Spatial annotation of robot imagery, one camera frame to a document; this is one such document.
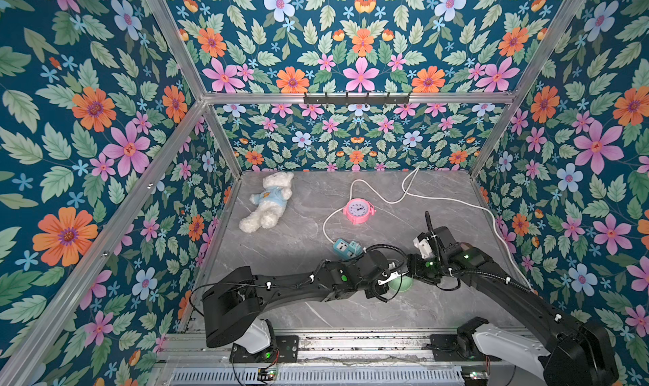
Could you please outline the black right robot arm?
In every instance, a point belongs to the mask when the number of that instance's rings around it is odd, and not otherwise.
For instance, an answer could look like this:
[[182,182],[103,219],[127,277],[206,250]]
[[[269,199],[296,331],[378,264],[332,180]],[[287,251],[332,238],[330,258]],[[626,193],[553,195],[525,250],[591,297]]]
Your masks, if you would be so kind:
[[530,372],[547,385],[612,385],[620,375],[607,330],[561,313],[513,279],[486,252],[454,239],[445,227],[427,230],[414,242],[408,258],[412,279],[437,286],[444,277],[469,286],[495,301],[533,335],[505,331],[485,318],[473,318],[457,330],[456,350],[464,357],[497,357]]

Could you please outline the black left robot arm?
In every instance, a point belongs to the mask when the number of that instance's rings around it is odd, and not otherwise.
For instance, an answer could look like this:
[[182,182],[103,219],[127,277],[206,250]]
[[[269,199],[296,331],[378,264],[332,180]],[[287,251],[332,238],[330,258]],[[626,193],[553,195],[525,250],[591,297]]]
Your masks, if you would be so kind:
[[266,311],[300,301],[345,300],[362,291],[387,301],[380,281],[403,269],[407,255],[397,247],[377,244],[348,260],[323,260],[308,272],[288,275],[254,274],[249,266],[235,269],[209,284],[202,296],[206,346],[238,343]]

